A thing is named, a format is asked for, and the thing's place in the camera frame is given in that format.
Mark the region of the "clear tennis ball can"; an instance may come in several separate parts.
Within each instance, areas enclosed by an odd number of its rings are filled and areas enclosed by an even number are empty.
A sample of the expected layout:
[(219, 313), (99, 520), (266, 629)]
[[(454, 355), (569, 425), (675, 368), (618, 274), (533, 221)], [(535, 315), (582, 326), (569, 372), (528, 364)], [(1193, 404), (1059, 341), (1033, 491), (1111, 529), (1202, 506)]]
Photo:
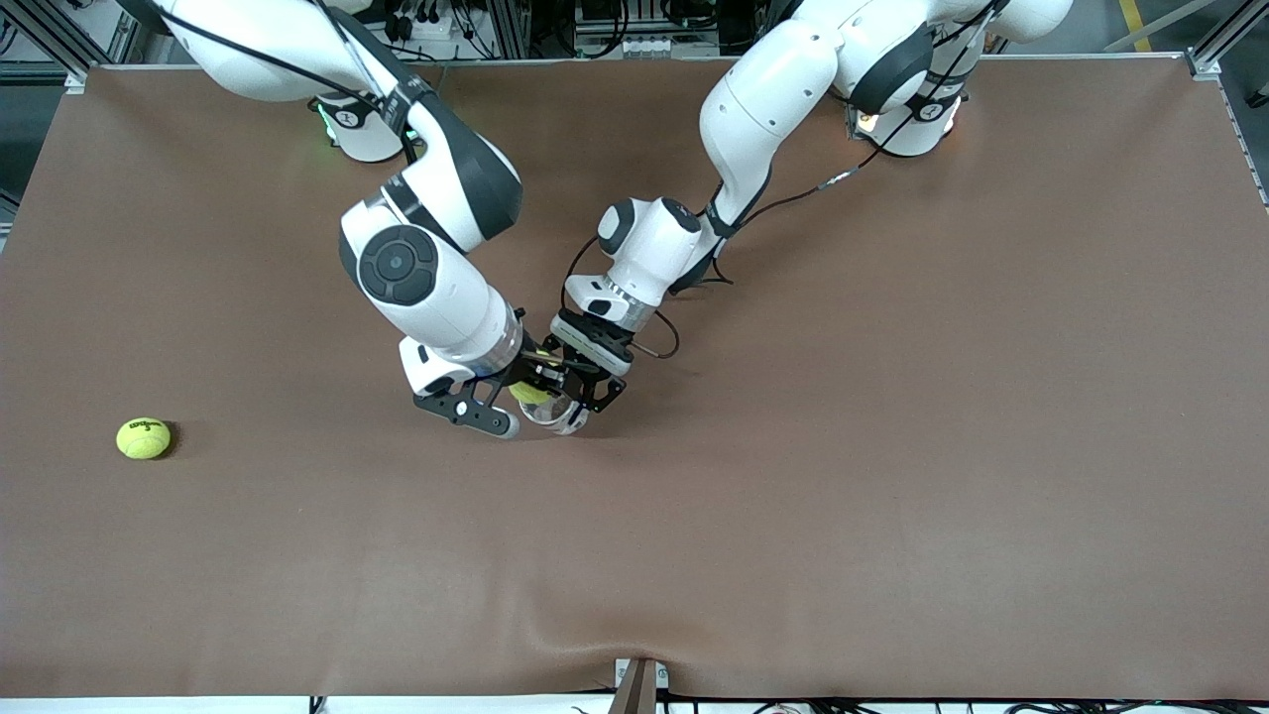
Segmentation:
[(522, 415), (530, 424), (539, 425), (558, 435), (577, 432), (588, 421), (589, 411), (582, 405), (567, 397), (567, 394), (553, 394), (553, 399), (544, 405), (522, 405)]

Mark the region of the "brown table mat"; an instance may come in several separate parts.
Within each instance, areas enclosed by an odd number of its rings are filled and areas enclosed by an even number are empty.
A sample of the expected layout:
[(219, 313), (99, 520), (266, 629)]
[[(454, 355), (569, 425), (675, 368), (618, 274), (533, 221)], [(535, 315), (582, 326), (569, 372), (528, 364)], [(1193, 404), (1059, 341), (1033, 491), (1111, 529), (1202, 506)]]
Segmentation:
[[(1181, 60), (983, 60), (728, 243), (580, 432), (412, 406), (396, 167), (199, 68), (63, 96), (0, 254), (0, 698), (1269, 700), (1269, 213)], [(173, 430), (133, 460), (133, 417)]]

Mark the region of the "white power strip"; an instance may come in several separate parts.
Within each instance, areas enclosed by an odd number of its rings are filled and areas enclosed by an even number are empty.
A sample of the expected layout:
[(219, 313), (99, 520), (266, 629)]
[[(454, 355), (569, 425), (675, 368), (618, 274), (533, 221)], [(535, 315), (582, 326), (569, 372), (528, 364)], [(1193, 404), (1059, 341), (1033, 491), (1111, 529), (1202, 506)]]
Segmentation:
[(457, 24), (450, 13), (442, 13), (439, 6), (430, 5), (412, 10), (400, 9), (385, 24), (386, 36), (393, 44), (450, 41), (456, 29)]

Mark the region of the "aluminium bracket with profile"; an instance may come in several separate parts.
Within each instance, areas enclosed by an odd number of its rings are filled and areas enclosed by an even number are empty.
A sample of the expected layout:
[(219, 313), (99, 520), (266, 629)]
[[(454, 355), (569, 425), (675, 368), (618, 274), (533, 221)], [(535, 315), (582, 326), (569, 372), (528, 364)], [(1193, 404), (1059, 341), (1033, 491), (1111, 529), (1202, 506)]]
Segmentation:
[(651, 658), (615, 659), (615, 698), (608, 714), (661, 714), (659, 698), (669, 691), (669, 670)]

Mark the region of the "aluminium frame profile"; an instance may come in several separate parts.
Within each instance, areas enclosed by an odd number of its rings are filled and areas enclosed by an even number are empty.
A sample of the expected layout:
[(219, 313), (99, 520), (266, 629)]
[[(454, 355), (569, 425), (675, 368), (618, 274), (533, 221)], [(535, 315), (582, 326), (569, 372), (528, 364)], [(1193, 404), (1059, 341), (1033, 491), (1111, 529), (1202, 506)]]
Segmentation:
[(1213, 80), (1220, 76), (1220, 60), (1233, 44), (1269, 16), (1269, 0), (1240, 0), (1233, 13), (1214, 23), (1195, 46), (1187, 49), (1187, 63), (1195, 80)]
[(127, 60), (136, 36), (117, 0), (0, 0), (0, 84), (86, 79)]

